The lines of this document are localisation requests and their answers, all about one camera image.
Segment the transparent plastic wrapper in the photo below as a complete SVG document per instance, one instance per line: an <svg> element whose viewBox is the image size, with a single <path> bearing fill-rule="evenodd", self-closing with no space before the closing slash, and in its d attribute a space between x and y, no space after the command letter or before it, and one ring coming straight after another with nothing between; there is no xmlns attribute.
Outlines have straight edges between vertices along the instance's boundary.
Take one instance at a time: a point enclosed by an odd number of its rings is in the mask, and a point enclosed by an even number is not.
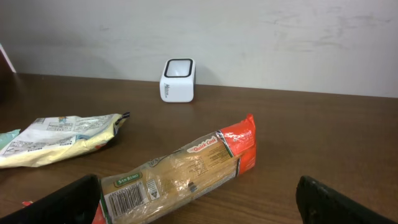
<svg viewBox="0 0 398 224"><path fill-rule="evenodd" d="M149 223L254 167L256 127L251 114L168 156L101 180L108 223Z"/></svg>
<svg viewBox="0 0 398 224"><path fill-rule="evenodd" d="M95 151L118 133L129 116L37 118L0 150L0 168L39 167Z"/></svg>

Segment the brown table surface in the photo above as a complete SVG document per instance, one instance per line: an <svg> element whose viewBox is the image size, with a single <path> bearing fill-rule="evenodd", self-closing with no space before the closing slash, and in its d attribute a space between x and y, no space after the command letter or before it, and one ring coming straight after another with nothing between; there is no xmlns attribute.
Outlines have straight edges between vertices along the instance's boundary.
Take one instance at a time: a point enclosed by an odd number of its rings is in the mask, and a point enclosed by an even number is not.
<svg viewBox="0 0 398 224"><path fill-rule="evenodd" d="M41 117L131 112L97 152L0 169L0 217L85 174L127 172L252 113L256 166L155 223L302 223L301 175L398 221L398 99L197 85L193 102L172 104L157 82L45 75L15 75L0 87L0 133Z"/></svg>

